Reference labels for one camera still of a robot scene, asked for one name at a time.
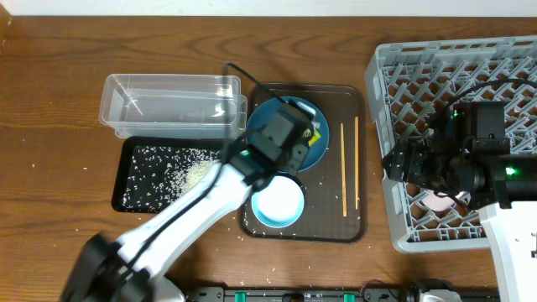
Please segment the yellow green snack wrapper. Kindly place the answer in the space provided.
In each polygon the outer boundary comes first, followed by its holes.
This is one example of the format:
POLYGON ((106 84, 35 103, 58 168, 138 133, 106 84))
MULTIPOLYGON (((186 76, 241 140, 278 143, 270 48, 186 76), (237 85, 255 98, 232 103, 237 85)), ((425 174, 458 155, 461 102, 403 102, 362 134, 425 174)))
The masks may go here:
POLYGON ((314 145, 317 141, 319 141, 321 139, 321 134, 320 132, 315 128, 313 132, 311 132, 310 130, 307 130, 306 131, 307 134, 308 134, 308 146, 311 147, 312 145, 314 145))

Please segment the small light blue bowl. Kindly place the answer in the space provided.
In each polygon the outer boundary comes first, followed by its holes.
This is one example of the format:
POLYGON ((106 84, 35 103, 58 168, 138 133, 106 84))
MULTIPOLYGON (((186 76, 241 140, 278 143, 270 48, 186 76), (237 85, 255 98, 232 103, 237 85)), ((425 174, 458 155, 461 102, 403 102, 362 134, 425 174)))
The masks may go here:
POLYGON ((266 227, 285 228, 300 218, 305 208, 305 194, 293 178, 276 175, 266 188, 253 194, 251 207, 266 227))

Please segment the wooden chopstick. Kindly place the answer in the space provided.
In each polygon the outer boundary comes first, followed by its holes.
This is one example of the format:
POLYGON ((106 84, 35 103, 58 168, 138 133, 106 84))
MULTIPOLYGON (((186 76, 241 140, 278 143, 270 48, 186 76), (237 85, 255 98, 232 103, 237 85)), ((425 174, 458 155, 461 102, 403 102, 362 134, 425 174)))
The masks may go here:
POLYGON ((355 187, 355 209, 359 209, 360 187, 359 187, 359 117, 354 119, 354 187, 355 187))
POLYGON ((340 147, 341 147, 342 215, 343 215, 343 217, 347 217, 347 182, 346 182, 345 138, 344 138, 344 125, 343 125, 343 123, 340 123, 340 147))

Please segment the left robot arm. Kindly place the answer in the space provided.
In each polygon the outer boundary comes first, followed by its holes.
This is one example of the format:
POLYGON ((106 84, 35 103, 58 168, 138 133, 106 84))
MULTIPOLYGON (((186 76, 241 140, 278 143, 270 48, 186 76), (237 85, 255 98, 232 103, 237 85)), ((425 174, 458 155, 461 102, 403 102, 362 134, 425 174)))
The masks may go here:
POLYGON ((226 143, 221 159, 178 200, 109 242, 87 241, 62 301, 182 301, 165 274, 208 228, 263 190, 280 172, 296 174, 309 151, 315 110, 283 102, 264 126, 226 143))

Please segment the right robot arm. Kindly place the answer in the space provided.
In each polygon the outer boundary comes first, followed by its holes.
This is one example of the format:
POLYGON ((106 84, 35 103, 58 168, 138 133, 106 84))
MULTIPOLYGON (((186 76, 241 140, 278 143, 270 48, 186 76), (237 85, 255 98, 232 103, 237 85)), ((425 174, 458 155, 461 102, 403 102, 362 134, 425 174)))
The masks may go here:
POLYGON ((502 301, 536 299, 536 157, 512 154, 501 102, 464 102, 487 87, 455 95, 428 122, 432 138, 401 138, 383 157, 390 180, 432 190, 477 211, 493 254, 502 301))

